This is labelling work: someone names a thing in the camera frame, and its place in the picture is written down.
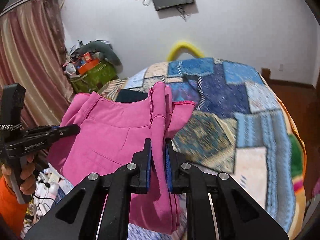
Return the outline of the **orange sleeve forearm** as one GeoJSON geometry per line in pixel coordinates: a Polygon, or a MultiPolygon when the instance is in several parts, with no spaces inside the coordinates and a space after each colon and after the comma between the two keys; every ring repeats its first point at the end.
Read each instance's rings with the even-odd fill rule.
{"type": "Polygon", "coordinates": [[[8,187],[4,177],[1,178],[1,217],[12,233],[21,239],[23,220],[28,204],[19,204],[14,192],[8,187]]]}

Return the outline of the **person's left hand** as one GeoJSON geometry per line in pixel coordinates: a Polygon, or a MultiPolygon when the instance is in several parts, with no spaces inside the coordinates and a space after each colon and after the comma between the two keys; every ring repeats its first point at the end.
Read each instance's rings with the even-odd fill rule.
{"type": "MultiPolygon", "coordinates": [[[[27,164],[23,166],[22,172],[20,175],[20,178],[24,181],[20,186],[20,190],[25,195],[31,195],[36,190],[35,176],[33,175],[33,172],[35,170],[35,164],[33,163],[33,159],[34,159],[33,153],[27,156],[27,164]]],[[[2,175],[4,177],[6,184],[10,189],[12,189],[12,185],[10,182],[11,167],[7,164],[3,164],[1,166],[1,169],[2,169],[2,175]]]]}

